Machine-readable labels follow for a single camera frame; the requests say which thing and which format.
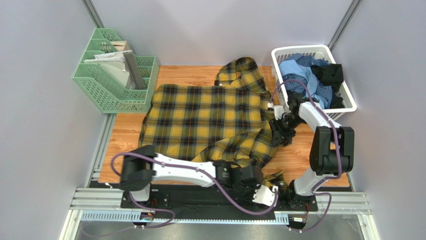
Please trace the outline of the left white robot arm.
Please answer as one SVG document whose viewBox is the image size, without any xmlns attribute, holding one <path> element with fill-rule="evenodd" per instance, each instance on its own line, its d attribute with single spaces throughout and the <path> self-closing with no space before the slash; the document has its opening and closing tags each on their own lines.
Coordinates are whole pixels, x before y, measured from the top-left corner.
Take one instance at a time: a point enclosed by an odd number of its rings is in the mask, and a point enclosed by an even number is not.
<svg viewBox="0 0 426 240">
<path fill-rule="evenodd" d="M 137 200 L 148 199 L 152 181 L 175 181 L 208 188 L 221 185 L 249 201 L 270 205 L 274 191 L 263 184 L 263 173 L 250 164 L 242 167 L 225 160 L 192 162 L 174 159 L 155 152 L 153 145 L 137 148 L 123 157 L 119 188 L 133 192 Z"/>
</svg>

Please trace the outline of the yellow plaid long sleeve shirt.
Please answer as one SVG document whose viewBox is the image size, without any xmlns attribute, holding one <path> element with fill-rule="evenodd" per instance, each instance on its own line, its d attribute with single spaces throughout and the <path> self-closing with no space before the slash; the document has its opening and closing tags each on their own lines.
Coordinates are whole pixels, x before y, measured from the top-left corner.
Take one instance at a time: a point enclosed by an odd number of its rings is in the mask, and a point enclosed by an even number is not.
<svg viewBox="0 0 426 240">
<path fill-rule="evenodd" d="M 256 61 L 224 65 L 214 84 L 162 84 L 143 119 L 138 145 L 191 162 L 227 161 L 264 168 L 275 156 L 271 93 Z"/>
</svg>

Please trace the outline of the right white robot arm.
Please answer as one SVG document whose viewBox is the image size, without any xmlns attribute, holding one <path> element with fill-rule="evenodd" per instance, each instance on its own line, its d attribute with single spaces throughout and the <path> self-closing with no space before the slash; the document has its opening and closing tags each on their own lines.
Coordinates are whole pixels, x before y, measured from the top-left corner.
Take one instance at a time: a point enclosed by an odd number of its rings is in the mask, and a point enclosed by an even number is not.
<svg viewBox="0 0 426 240">
<path fill-rule="evenodd" d="M 289 103 L 289 112 L 281 105 L 267 104 L 274 113 L 269 121 L 272 145 L 287 146 L 293 142 L 296 127 L 306 123 L 313 131 L 309 153 L 309 167 L 304 174 L 292 180 L 282 196 L 286 207 L 299 210 L 309 205 L 316 190 L 331 179 L 339 179 L 354 165 L 355 132 L 331 119 L 320 103 L 311 97 L 296 97 Z"/>
</svg>

